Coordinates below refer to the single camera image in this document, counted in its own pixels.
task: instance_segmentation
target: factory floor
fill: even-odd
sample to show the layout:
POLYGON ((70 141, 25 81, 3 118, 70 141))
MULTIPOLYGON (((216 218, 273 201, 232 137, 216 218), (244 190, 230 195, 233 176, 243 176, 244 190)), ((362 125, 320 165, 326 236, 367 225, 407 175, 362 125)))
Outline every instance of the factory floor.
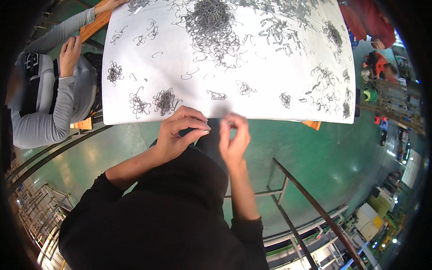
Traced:
MULTIPOLYGON (((63 5, 65 11, 59 13, 58 20, 83 10, 73 1, 63 5)), ((105 33, 100 32, 94 39, 103 44, 105 33)), ((83 51, 90 49, 86 45, 83 51)), ((364 84, 359 71, 364 55, 371 51, 370 43, 363 41, 353 51, 356 82, 361 90, 364 84)), ((393 57, 391 49, 382 53, 388 58, 393 57)), ((57 57, 58 49, 50 54, 57 57)), ((272 163, 274 157, 326 211, 347 203, 348 212, 351 212, 366 199, 371 187, 382 182, 397 165, 388 154, 388 151, 394 152, 394 138, 389 136, 388 146, 380 147, 381 130, 373 121, 373 113, 361 111, 354 124, 323 122, 316 131, 302 123, 250 120, 252 139, 245 158, 254 190, 265 191, 269 180, 272 189, 281 188, 283 174, 272 163)), ((160 122, 116 125, 57 156, 35 172, 32 181, 36 185, 49 183, 71 193, 78 202, 94 179, 106 169, 145 151, 156 139, 159 125, 160 122)), ((22 150, 21 157, 26 160, 43 148, 22 150)), ((264 223, 264 236, 288 229, 271 197, 259 197, 257 203, 264 223)), ((282 206, 295 226, 319 216, 291 183, 282 206)), ((232 217, 230 202, 225 203, 224 211, 229 223, 232 217)))

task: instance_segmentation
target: gray sweater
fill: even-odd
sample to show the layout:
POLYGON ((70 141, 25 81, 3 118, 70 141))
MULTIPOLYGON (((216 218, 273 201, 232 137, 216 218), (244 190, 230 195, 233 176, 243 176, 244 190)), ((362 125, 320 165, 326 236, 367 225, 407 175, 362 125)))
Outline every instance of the gray sweater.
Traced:
MULTIPOLYGON (((29 53, 41 54, 39 56, 41 60, 49 58, 49 56, 43 54, 47 54, 56 46, 66 42, 81 27, 94 20, 94 8, 85 10, 65 20, 26 47, 19 55, 16 65, 25 70, 24 58, 29 53)), ((43 73, 41 74, 39 70, 38 77, 42 78, 43 73)), ((54 82, 52 79, 40 80, 43 84, 39 84, 38 105, 35 113, 21 117, 19 111, 23 105, 23 89, 19 90, 14 99, 8 104, 11 108, 13 144, 19 148, 28 149, 61 142, 69 135, 70 124, 84 120, 95 100, 97 73, 95 68, 82 55, 74 68, 73 76, 59 78, 57 99, 52 114, 48 114, 46 108, 39 108, 39 104, 41 103, 41 95, 48 93, 49 96, 51 92, 52 97, 54 82)))

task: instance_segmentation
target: person in red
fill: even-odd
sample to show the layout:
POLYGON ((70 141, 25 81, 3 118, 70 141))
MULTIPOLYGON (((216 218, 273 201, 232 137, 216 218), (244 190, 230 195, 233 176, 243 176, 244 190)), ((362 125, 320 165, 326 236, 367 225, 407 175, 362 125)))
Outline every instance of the person in red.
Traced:
POLYGON ((372 37, 372 46, 382 50, 391 47, 396 41, 394 27, 373 0, 349 0, 340 4, 339 8, 351 32, 350 39, 353 35, 352 43, 366 40, 366 35, 369 35, 372 37))
POLYGON ((397 68, 389 63, 381 53, 376 51, 369 53, 366 56, 366 62, 363 63, 363 68, 369 68, 375 77, 397 83, 397 68))

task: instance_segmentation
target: red shirt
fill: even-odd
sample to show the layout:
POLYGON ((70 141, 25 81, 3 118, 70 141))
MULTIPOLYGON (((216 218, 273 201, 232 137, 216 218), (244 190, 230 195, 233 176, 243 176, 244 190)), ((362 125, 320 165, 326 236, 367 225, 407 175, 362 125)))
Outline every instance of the red shirt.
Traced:
POLYGON ((381 73, 381 71, 384 71, 385 67, 384 65, 388 63, 387 59, 382 56, 381 53, 375 53, 375 55, 378 58, 378 62, 375 64, 375 72, 377 74, 377 76, 379 77, 379 74, 381 73))
POLYGON ((385 48, 396 41, 394 27, 381 17, 381 11, 373 0, 350 0, 348 5, 339 8, 351 32, 358 40, 366 40, 366 35, 378 38, 385 48))

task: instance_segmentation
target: pile of metal hooks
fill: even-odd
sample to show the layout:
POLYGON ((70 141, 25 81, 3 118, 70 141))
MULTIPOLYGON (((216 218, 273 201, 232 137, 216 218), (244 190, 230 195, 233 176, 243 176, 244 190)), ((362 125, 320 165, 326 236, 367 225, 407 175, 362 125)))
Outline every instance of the pile of metal hooks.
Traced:
POLYGON ((313 76, 314 73, 318 73, 317 82, 320 80, 323 80, 326 85, 323 86, 324 89, 327 89, 329 86, 335 86, 335 79, 333 76, 333 71, 329 70, 328 67, 323 69, 321 67, 321 64, 319 64, 316 68, 312 69, 311 76, 313 76))
POLYGON ((261 26, 262 27, 266 27, 266 24, 269 23, 271 24, 267 29, 266 29, 266 33, 264 33, 264 30, 259 32, 258 35, 260 37, 267 37, 267 44, 270 45, 270 36, 273 37, 274 42, 272 42, 273 44, 278 44, 279 46, 281 46, 280 48, 276 49, 276 51, 280 51, 283 50, 285 52, 286 55, 291 55, 293 54, 293 51, 291 49, 291 47, 289 46, 289 43, 287 42, 288 40, 294 41, 296 48, 298 49, 304 49, 305 46, 303 45, 303 43, 301 41, 299 41, 299 37, 298 37, 298 31, 290 29, 289 25, 287 25, 287 21, 282 21, 278 18, 267 18, 267 19, 263 19, 261 21, 261 26))
POLYGON ((325 27, 323 26, 323 32, 327 36, 327 40, 336 45, 334 57, 338 60, 339 56, 342 54, 342 37, 331 21, 324 21, 324 24, 325 27))
POLYGON ((256 93, 256 89, 252 89, 247 83, 236 81, 237 86, 239 87, 238 91, 240 95, 249 95, 250 93, 256 93))
MULTIPOLYGON (((321 3, 331 3, 331 0, 319 0, 321 3)), ((306 29, 313 27, 307 17, 311 15, 312 8, 317 9, 318 0, 229 0, 231 4, 242 7, 251 7, 256 10, 263 11, 263 14, 275 13, 275 5, 278 6, 278 11, 287 18, 297 19, 299 27, 306 29)))
POLYGON ((351 116, 351 109, 349 107, 348 102, 351 101, 351 98, 353 97, 353 92, 347 87, 345 91, 345 100, 343 101, 342 108, 343 108, 343 118, 347 119, 351 116))
POLYGON ((124 79, 124 77, 121 74, 121 66, 117 66, 116 62, 111 61, 111 67, 108 68, 107 80, 112 82, 115 86, 115 82, 118 79, 124 79))
POLYGON ((231 22, 234 16, 226 1, 197 0, 194 11, 180 16, 186 32, 193 39, 192 48, 210 55, 204 60, 212 60, 216 66, 235 68, 224 61, 226 54, 236 57, 240 48, 238 36, 233 32, 231 22))
POLYGON ((133 109, 132 112, 135 114, 135 118, 136 119, 140 119, 141 117, 138 117, 138 114, 150 114, 150 110, 146 111, 146 108, 150 108, 152 105, 150 103, 147 102, 143 102, 140 97, 138 96, 138 92, 140 90, 143 90, 144 87, 140 87, 138 89, 138 91, 134 94, 130 94, 130 103, 132 104, 131 108, 133 109))
POLYGON ((157 2, 157 0, 129 0, 127 6, 129 7, 128 11, 130 13, 137 13, 142 8, 157 2))
POLYGON ((287 95, 286 93, 282 93, 282 94, 280 94, 279 98, 282 101, 282 106, 289 109, 289 104, 291 102, 291 96, 287 95))
POLYGON ((181 99, 176 99, 173 93, 173 88, 166 91, 162 90, 157 95, 153 96, 153 104, 156 106, 155 112, 160 110, 160 116, 165 114, 171 114, 175 111, 179 102, 183 102, 181 99))
POLYGON ((347 83, 351 82, 351 78, 349 77, 349 74, 348 74, 348 68, 346 68, 346 69, 342 72, 342 77, 343 77, 343 81, 344 81, 344 82, 347 82, 347 83))

